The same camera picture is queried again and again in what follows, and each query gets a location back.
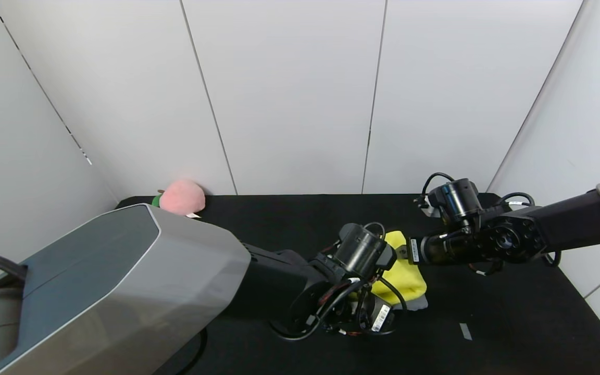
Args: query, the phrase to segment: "white label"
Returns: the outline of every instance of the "white label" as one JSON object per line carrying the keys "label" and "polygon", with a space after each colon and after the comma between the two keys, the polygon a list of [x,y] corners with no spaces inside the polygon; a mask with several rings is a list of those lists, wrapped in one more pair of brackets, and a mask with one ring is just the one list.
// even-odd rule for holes
{"label": "white label", "polygon": [[420,261],[420,258],[418,258],[418,243],[415,238],[411,238],[411,256],[414,257],[414,261]]}
{"label": "white label", "polygon": [[374,321],[374,325],[372,325],[372,330],[374,332],[379,332],[379,330],[381,330],[381,326],[383,325],[386,317],[388,316],[388,311],[390,311],[390,306],[381,306],[381,309],[379,310],[379,315],[377,315],[377,319]]}

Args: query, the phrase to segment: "pink peach plush toy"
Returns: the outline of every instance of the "pink peach plush toy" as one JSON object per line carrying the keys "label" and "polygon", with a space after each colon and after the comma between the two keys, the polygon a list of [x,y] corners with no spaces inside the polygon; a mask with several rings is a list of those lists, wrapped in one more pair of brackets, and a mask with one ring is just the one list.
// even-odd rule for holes
{"label": "pink peach plush toy", "polygon": [[162,192],[159,207],[181,216],[195,214],[205,208],[205,193],[191,180],[178,180]]}

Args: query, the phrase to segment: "yellow towel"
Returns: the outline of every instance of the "yellow towel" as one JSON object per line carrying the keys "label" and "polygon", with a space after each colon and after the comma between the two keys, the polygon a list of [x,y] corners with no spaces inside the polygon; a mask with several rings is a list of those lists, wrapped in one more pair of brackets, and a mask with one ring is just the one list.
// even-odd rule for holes
{"label": "yellow towel", "polygon": [[[393,249],[407,243],[407,239],[400,231],[386,233],[385,240]],[[418,270],[418,266],[415,264],[409,264],[409,259],[398,259],[390,271],[383,273],[383,278],[399,290],[405,301],[417,299],[427,290],[427,284],[423,280],[421,271]],[[397,296],[382,282],[376,282],[372,285],[372,293],[391,305],[399,303]]]}

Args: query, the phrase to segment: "black table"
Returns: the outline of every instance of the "black table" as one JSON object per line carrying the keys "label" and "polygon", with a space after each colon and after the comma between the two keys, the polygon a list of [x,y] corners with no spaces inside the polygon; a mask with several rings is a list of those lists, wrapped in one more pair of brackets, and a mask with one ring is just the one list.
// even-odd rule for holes
{"label": "black table", "polygon": [[[344,223],[380,221],[403,232],[433,225],[412,203],[415,197],[217,196],[208,197],[201,214],[243,242],[310,258]],[[483,206],[497,199],[479,198]],[[208,326],[207,349],[191,374],[600,374],[600,321],[559,269],[536,261],[507,265],[490,277],[466,266],[422,267],[421,273],[429,308],[410,312],[391,335],[317,332],[286,343],[264,322],[219,318]]]}

